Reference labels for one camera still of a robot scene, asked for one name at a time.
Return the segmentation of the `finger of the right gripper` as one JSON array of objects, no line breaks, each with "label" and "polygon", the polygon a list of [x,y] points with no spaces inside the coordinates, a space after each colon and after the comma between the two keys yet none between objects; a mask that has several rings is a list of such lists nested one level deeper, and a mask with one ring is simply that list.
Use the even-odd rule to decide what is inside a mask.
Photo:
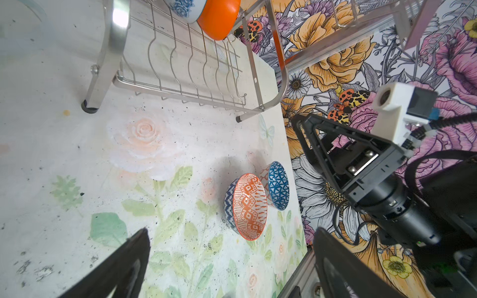
[{"label": "finger of the right gripper", "polygon": [[324,145],[326,149],[331,149],[335,139],[339,137],[365,144],[372,149],[391,147],[389,140],[315,114],[296,115],[292,118],[291,125],[303,149],[317,148],[318,145]]},{"label": "finger of the right gripper", "polygon": [[331,154],[333,149],[334,146],[331,149],[326,149],[324,145],[318,145],[317,148],[303,149],[303,151],[308,162],[318,173],[324,175],[332,186],[345,186],[349,180],[349,175],[338,172],[337,154]]}]

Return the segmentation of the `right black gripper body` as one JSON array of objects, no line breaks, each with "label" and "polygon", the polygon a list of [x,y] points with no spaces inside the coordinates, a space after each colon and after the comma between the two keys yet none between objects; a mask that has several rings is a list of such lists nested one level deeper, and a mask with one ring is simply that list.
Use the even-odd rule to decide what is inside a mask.
[{"label": "right black gripper body", "polygon": [[443,221],[395,174],[403,161],[396,145],[349,142],[328,152],[327,178],[351,207],[372,218],[385,243],[436,245]]}]

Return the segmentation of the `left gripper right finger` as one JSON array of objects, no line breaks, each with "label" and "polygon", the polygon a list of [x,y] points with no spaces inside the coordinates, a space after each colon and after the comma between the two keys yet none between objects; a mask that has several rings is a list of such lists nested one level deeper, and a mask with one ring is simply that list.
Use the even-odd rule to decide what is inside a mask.
[{"label": "left gripper right finger", "polygon": [[402,298],[323,228],[314,234],[318,276],[327,298]]}]

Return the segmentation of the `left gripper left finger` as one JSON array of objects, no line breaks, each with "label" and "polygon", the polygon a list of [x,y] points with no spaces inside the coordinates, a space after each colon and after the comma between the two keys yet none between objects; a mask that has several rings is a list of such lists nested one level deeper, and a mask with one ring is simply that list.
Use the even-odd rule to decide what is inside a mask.
[{"label": "left gripper left finger", "polygon": [[137,298],[144,282],[150,254],[148,230],[142,228],[63,298]]}]

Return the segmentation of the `red patterned ceramic bowl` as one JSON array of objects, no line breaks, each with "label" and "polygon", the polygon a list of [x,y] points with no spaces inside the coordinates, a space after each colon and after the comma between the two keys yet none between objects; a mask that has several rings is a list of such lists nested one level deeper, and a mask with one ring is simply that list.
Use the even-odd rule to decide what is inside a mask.
[{"label": "red patterned ceramic bowl", "polygon": [[224,212],[231,229],[247,241],[257,240],[265,230],[268,204],[258,176],[246,173],[227,188]]}]

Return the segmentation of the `orange plastic bowl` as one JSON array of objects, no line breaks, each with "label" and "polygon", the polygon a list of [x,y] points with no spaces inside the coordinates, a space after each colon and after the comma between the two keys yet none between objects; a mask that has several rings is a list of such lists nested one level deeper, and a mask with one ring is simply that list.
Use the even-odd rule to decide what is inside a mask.
[{"label": "orange plastic bowl", "polygon": [[232,30],[241,0],[207,0],[197,20],[203,32],[213,40],[224,40]]}]

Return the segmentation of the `blue floral ceramic bowl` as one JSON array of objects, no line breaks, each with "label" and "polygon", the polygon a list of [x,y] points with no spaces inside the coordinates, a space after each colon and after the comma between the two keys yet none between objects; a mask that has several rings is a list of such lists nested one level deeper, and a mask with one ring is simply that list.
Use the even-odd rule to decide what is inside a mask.
[{"label": "blue floral ceramic bowl", "polygon": [[168,8],[188,24],[196,22],[202,14],[206,0],[165,0]]}]

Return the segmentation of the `steel wire dish rack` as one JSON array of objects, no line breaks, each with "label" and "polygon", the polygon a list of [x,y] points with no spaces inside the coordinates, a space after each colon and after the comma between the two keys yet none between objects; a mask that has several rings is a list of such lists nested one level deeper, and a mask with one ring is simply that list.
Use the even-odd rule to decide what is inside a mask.
[{"label": "steel wire dish rack", "polygon": [[[278,22],[271,21],[275,54],[278,59],[278,79],[330,57],[346,46],[358,42],[377,30],[394,24],[401,43],[413,47],[440,6],[439,1],[395,1],[366,12],[353,24],[339,26],[337,33],[322,42],[286,57],[279,39]],[[160,66],[151,65],[157,84],[141,82],[127,62],[124,51],[127,35],[134,21],[130,1],[104,1],[105,31],[98,61],[91,67],[92,80],[82,109],[89,114],[101,107],[111,86],[151,94],[162,99],[176,99],[238,112],[242,122],[264,112],[283,99],[286,87],[265,101],[260,90],[255,54],[249,43],[234,40],[213,40],[202,29],[174,17],[171,11],[149,4],[151,20],[147,27],[155,36],[164,36],[171,50]]]}]

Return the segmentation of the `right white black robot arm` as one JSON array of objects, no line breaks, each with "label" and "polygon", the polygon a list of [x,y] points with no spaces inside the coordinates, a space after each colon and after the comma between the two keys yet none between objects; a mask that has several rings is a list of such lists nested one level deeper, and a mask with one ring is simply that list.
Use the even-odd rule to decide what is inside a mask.
[{"label": "right white black robot arm", "polygon": [[370,216],[387,244],[412,249],[431,292],[441,298],[477,295],[477,172],[474,151],[445,150],[432,159],[456,164],[421,183],[417,159],[403,178],[395,175],[427,134],[453,124],[474,122],[471,113],[432,120],[412,131],[402,144],[318,115],[297,115],[293,129],[315,170],[356,211]]}]

